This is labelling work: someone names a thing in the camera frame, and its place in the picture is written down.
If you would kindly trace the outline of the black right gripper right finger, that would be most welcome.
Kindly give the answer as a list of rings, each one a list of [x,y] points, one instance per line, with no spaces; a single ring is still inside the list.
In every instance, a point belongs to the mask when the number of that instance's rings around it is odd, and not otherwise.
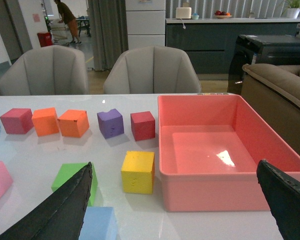
[[[300,181],[261,160],[258,183],[284,240],[300,240]]]

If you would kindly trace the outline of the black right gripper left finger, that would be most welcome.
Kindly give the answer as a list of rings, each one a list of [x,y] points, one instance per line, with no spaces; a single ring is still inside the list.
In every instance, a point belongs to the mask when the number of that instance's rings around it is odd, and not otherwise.
[[[91,196],[92,180],[93,169],[89,162],[0,234],[0,240],[77,240]]]

